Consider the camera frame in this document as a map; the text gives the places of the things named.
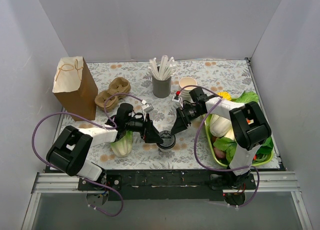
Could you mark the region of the white paper coffee cup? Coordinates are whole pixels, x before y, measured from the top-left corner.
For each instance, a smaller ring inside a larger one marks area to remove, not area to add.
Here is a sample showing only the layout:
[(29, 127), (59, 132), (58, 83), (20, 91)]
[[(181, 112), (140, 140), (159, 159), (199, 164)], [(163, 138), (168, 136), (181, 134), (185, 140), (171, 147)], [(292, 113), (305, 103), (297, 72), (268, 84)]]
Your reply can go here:
[(173, 149), (173, 146), (158, 145), (158, 148), (162, 152), (169, 152)]

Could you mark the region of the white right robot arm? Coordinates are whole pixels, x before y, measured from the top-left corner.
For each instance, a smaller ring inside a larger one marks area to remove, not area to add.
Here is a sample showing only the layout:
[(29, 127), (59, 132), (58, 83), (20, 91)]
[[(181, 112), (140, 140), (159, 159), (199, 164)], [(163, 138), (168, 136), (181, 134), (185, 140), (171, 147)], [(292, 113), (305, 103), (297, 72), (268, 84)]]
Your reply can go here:
[(197, 157), (197, 140), (200, 130), (197, 130), (194, 139), (194, 156), (196, 161), (203, 168), (227, 173), (227, 185), (232, 189), (237, 189), (245, 182), (244, 174), (250, 171), (254, 155), (267, 138), (272, 134), (271, 128), (258, 103), (236, 103), (223, 99), (216, 93), (206, 95), (204, 87), (193, 86), (190, 96), (193, 104), (180, 104), (176, 109), (176, 120), (171, 129), (171, 134), (175, 135), (186, 130), (191, 121), (199, 116), (216, 114), (231, 121), (232, 129), (237, 143), (235, 155), (227, 169), (214, 169), (203, 165)]

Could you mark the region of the black coffee cup lid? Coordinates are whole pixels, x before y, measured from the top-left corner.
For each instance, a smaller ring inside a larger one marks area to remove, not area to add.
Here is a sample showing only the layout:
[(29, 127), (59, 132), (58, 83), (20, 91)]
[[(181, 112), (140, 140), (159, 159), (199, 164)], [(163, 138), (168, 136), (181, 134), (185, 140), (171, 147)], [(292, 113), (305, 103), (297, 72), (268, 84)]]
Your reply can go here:
[(176, 137), (174, 134), (171, 133), (171, 131), (164, 130), (159, 133), (161, 138), (163, 139), (162, 144), (157, 144), (157, 145), (164, 145), (164, 146), (175, 146), (176, 144)]

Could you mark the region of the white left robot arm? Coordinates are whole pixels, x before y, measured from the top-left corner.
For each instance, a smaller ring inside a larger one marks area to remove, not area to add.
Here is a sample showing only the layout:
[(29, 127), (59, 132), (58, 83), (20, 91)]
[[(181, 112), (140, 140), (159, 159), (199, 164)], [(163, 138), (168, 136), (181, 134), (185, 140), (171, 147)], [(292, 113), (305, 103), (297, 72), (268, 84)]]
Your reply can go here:
[(110, 143), (115, 155), (125, 157), (132, 150), (134, 132), (139, 133), (145, 143), (164, 142), (148, 113), (135, 113), (131, 104), (122, 103), (116, 115), (102, 128), (65, 127), (47, 153), (46, 160), (69, 176), (88, 178), (95, 190), (101, 190), (106, 186), (106, 177), (101, 174), (102, 168), (87, 160), (89, 149)]

